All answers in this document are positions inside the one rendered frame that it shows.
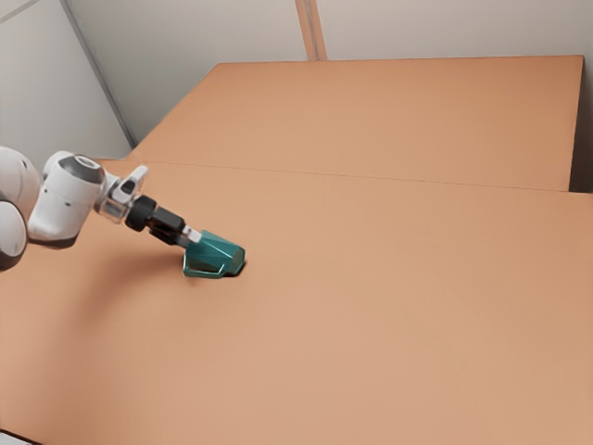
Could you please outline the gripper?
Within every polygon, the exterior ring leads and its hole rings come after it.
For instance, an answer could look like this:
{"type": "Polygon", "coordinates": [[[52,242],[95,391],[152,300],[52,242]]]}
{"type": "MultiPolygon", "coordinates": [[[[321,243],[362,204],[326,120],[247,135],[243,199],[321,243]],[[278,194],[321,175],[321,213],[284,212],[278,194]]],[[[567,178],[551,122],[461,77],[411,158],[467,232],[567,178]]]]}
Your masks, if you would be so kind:
{"type": "Polygon", "coordinates": [[[133,203],[128,212],[125,225],[135,232],[148,229],[149,234],[162,242],[177,242],[181,248],[188,248],[198,243],[202,234],[194,230],[179,215],[160,207],[148,196],[141,195],[133,203]]]}

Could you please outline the teal faceted mug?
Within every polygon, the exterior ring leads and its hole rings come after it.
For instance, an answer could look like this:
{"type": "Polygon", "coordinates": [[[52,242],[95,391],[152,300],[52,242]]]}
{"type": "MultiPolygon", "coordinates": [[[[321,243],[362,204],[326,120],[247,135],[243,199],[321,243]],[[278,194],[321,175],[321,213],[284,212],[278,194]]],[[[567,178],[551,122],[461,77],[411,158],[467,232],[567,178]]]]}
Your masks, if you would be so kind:
{"type": "Polygon", "coordinates": [[[203,231],[184,252],[183,274],[192,278],[235,277],[246,263],[246,250],[235,243],[203,231]]]}

